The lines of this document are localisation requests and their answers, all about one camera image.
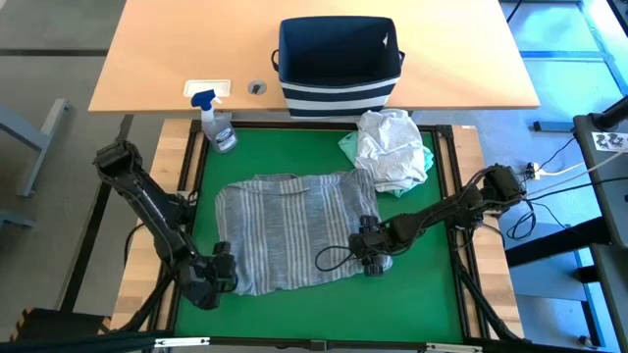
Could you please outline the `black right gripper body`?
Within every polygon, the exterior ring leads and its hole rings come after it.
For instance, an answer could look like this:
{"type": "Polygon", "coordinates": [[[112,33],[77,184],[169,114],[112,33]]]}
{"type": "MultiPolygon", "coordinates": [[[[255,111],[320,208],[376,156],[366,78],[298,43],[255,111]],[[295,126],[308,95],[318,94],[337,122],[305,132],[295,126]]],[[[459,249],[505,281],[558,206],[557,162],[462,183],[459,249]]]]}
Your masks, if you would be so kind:
{"type": "Polygon", "coordinates": [[[385,264],[395,248],[395,240],[387,229],[375,227],[352,234],[348,247],[362,264],[385,264]]]}

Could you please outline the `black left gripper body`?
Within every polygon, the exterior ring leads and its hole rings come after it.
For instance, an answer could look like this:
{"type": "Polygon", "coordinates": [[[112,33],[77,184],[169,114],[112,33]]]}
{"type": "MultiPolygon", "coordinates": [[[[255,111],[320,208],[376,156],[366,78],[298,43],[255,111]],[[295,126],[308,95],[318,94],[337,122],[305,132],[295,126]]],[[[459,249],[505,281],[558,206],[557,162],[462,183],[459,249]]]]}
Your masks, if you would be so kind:
{"type": "Polygon", "coordinates": [[[220,298],[228,280],[236,275],[236,261],[214,260],[212,256],[200,256],[179,272],[183,296],[195,307],[213,310],[220,305],[220,298]]]}

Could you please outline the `grey striped garment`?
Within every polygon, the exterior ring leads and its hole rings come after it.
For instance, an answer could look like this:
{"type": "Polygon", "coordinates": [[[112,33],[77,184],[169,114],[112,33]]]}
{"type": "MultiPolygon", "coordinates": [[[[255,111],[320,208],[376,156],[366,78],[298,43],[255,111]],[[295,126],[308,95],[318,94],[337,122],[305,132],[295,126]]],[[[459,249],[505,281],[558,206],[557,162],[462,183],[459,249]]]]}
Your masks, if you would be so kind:
{"type": "Polygon", "coordinates": [[[265,175],[230,183],[215,198],[218,233],[231,244],[235,293],[260,296],[363,273],[348,238],[361,216],[378,216],[365,170],[265,175]]]}

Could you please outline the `white patterned collared shirt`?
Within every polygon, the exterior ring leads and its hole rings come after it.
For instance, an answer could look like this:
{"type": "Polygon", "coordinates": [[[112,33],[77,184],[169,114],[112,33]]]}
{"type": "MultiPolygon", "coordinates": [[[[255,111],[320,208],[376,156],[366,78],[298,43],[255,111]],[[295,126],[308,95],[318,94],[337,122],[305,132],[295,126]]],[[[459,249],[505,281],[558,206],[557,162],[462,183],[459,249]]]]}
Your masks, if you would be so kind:
{"type": "Polygon", "coordinates": [[[368,111],[357,122],[354,167],[367,171],[378,192],[400,197],[428,178],[421,132],[407,111],[368,111]]]}

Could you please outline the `teal shorts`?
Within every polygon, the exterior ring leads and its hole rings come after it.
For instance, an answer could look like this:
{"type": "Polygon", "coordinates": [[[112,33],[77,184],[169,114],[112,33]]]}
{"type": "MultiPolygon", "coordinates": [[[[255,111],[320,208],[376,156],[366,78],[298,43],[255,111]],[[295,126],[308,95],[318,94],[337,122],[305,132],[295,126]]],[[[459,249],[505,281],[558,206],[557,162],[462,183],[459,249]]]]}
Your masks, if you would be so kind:
{"type": "MultiPolygon", "coordinates": [[[[355,162],[355,157],[357,155],[357,137],[358,133],[353,131],[338,142],[340,150],[345,154],[351,164],[355,162]]],[[[425,170],[428,171],[434,166],[434,154],[428,147],[423,147],[423,156],[425,170]]],[[[389,190],[389,193],[399,198],[408,191],[409,188],[393,189],[389,190]]]]}

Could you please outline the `navy white-striped laundry basket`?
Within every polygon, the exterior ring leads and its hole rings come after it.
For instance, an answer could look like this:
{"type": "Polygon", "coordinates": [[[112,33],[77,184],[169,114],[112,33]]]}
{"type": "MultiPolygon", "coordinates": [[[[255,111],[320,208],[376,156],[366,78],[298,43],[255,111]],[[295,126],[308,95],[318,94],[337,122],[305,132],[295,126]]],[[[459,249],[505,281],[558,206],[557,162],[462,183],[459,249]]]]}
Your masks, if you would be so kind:
{"type": "Polygon", "coordinates": [[[405,53],[385,17],[320,16],[281,21],[271,54],[294,119],[360,116],[382,110],[405,53]]]}

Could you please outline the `green table mat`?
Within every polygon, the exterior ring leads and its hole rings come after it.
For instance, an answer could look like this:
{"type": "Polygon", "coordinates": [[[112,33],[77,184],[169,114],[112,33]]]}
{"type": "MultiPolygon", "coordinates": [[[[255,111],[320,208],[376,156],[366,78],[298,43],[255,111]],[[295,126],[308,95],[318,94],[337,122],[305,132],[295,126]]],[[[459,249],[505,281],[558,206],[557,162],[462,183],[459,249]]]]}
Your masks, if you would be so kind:
{"type": "MultiPolygon", "coordinates": [[[[227,184],[256,175],[321,175],[352,167],[338,146],[341,131],[240,128],[236,133],[232,151],[207,155],[193,226],[204,254],[218,240],[215,197],[227,184]]],[[[174,329],[197,336],[459,343],[446,227],[430,227],[381,277],[356,275],[261,296],[230,293],[212,311],[182,299],[174,329]]]]}

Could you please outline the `black desk foot bar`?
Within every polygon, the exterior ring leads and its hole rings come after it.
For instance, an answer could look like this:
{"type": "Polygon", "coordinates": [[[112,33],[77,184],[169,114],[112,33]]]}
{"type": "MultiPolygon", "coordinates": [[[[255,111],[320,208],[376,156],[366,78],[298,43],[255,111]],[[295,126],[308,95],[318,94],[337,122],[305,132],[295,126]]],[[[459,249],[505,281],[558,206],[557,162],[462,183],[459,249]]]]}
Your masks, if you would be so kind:
{"type": "Polygon", "coordinates": [[[111,296],[108,285],[120,286],[122,265],[115,265],[122,259],[120,253],[124,232],[129,231],[136,219],[132,210],[114,189],[99,183],[92,207],[87,213],[78,245],[78,254],[70,270],[68,284],[60,298],[59,309],[62,312],[112,311],[112,299],[104,304],[94,304],[89,295],[98,289],[105,289],[111,296]]]}

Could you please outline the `black case with hazard stripes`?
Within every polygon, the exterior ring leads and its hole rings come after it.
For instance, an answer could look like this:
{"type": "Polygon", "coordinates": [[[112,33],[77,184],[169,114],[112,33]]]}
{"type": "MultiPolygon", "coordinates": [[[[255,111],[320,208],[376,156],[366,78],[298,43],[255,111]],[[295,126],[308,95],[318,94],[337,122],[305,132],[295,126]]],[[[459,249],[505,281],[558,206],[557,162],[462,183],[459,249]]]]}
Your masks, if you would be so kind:
{"type": "Polygon", "coordinates": [[[106,333],[110,325],[111,318],[108,316],[25,308],[9,336],[9,341],[72,338],[106,333]]]}

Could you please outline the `white desk outlet plate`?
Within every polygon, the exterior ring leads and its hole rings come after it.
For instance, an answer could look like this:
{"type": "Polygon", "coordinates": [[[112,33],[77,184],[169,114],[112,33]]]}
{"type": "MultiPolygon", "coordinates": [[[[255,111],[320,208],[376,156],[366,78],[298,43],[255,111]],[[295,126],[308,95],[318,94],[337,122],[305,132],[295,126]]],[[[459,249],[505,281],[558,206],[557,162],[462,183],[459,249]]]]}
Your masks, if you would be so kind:
{"type": "Polygon", "coordinates": [[[229,79],[191,79],[183,87],[183,96],[191,98],[194,94],[213,90],[217,97],[228,97],[231,94],[229,79]]]}

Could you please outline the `black cart base beam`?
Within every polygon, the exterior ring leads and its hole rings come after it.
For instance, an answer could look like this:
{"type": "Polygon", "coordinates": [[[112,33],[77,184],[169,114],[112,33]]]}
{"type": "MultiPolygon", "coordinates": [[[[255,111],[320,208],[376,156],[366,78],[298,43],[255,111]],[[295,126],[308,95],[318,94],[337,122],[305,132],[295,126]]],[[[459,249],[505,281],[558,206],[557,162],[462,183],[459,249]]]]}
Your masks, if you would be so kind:
{"type": "Polygon", "coordinates": [[[528,241],[505,251],[509,267],[517,267],[591,244],[610,244],[611,237],[602,217],[528,241]]]}

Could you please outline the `grey metal furniture leg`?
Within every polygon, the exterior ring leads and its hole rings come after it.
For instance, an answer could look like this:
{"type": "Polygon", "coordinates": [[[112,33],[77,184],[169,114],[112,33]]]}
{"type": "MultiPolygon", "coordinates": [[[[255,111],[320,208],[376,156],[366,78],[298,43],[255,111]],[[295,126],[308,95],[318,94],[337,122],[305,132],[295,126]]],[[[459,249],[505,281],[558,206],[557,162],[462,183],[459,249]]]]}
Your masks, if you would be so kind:
{"type": "Polygon", "coordinates": [[[0,230],[6,226],[34,227],[35,221],[22,214],[0,209],[0,230]]]}
{"type": "Polygon", "coordinates": [[[37,129],[22,116],[4,106],[0,106],[0,130],[19,140],[34,152],[26,162],[26,170],[17,190],[18,195],[30,197],[32,194],[39,170],[52,143],[55,131],[64,114],[70,109],[71,104],[67,99],[56,99],[43,125],[40,129],[37,129]]]}

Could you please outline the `light wooden desk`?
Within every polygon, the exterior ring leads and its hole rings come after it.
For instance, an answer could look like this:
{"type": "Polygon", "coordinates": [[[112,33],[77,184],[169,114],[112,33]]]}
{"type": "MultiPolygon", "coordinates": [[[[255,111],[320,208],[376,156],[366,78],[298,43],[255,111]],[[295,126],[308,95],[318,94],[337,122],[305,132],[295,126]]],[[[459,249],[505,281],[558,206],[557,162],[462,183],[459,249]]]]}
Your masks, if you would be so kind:
{"type": "Polygon", "coordinates": [[[127,0],[93,113],[175,113],[191,79],[229,79],[223,108],[286,106],[271,54],[282,20],[379,16],[405,53],[389,105],[408,110],[535,109],[540,101],[498,0],[127,0]],[[267,90],[247,86],[263,80],[267,90]]]}

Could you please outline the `white fiducial marker sticker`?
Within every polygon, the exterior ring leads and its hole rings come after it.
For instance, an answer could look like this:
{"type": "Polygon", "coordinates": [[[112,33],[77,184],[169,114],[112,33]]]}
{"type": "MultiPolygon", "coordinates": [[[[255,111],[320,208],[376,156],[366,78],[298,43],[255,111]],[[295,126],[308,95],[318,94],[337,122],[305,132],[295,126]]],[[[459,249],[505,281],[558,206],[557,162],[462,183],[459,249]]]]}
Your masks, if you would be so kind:
{"type": "Polygon", "coordinates": [[[628,133],[592,132],[594,146],[602,152],[618,152],[628,149],[628,133]]]}

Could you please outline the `black cylindrical post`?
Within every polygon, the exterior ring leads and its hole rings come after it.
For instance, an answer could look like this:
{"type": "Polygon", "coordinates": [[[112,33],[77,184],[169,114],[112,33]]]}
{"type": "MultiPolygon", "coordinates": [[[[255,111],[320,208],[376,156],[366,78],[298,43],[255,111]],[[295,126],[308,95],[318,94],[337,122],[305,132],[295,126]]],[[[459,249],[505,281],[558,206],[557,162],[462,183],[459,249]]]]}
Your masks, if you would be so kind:
{"type": "Polygon", "coordinates": [[[589,116],[597,129],[615,131],[619,124],[628,119],[628,95],[624,96],[602,113],[590,113],[589,116]]]}

